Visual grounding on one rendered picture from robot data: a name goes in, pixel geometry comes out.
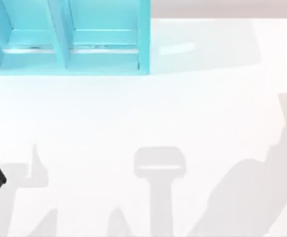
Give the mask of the light blue rack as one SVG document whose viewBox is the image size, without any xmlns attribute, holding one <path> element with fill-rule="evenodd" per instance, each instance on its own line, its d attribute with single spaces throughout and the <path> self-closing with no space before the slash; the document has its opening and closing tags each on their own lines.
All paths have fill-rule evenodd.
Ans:
<svg viewBox="0 0 287 237">
<path fill-rule="evenodd" d="M 0 76 L 148 75 L 151 0 L 0 0 Z"/>
</svg>

